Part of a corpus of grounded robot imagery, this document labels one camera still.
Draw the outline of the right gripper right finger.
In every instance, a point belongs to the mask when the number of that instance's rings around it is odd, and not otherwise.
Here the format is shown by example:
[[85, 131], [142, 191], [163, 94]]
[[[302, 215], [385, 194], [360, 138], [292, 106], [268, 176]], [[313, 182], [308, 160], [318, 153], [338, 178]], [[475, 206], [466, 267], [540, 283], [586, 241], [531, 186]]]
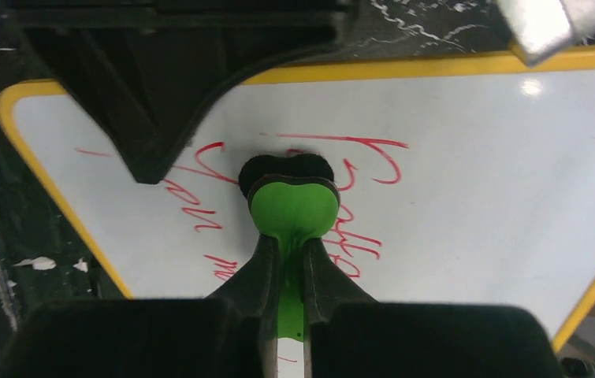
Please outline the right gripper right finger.
[[559, 377], [537, 319], [514, 306], [379, 302], [303, 245], [308, 377]]

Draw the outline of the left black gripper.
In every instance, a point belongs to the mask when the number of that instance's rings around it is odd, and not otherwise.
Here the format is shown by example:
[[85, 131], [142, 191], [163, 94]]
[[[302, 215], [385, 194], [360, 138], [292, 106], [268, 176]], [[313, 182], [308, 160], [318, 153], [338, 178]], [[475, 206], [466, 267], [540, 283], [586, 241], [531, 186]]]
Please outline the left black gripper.
[[6, 7], [28, 28], [25, 37], [52, 76], [110, 137], [134, 180], [156, 184], [220, 97], [268, 69], [337, 48], [344, 29], [334, 24], [356, 19], [359, 2], [7, 1]]

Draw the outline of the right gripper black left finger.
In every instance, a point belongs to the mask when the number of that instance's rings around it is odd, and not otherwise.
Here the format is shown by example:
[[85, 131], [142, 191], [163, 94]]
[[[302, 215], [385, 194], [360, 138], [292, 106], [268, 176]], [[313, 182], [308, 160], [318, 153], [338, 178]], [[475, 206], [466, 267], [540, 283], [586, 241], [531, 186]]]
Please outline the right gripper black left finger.
[[201, 299], [72, 300], [41, 305], [0, 357], [0, 377], [274, 377], [280, 248]]

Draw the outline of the green bone-shaped eraser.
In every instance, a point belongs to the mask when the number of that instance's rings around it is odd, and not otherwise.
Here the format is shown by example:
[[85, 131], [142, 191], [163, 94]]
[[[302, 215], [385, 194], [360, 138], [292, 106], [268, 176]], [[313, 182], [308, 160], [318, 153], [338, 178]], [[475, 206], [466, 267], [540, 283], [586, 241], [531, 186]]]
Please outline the green bone-shaped eraser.
[[277, 241], [280, 262], [277, 335], [302, 342], [305, 335], [303, 247], [312, 239], [321, 239], [337, 219], [340, 194], [333, 170], [318, 154], [291, 157], [262, 154], [242, 166], [238, 184], [259, 233]]

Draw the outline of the yellow-framed whiteboard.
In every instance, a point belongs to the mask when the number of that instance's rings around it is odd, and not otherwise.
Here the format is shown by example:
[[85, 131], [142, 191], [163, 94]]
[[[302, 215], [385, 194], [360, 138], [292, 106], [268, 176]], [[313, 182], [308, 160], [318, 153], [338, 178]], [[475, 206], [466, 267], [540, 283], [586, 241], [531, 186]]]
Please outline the yellow-framed whiteboard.
[[56, 80], [3, 90], [0, 125], [121, 300], [216, 291], [262, 236], [242, 166], [312, 153], [340, 194], [319, 240], [379, 302], [518, 307], [553, 352], [595, 302], [595, 46], [536, 71], [502, 53], [271, 69], [156, 184]]

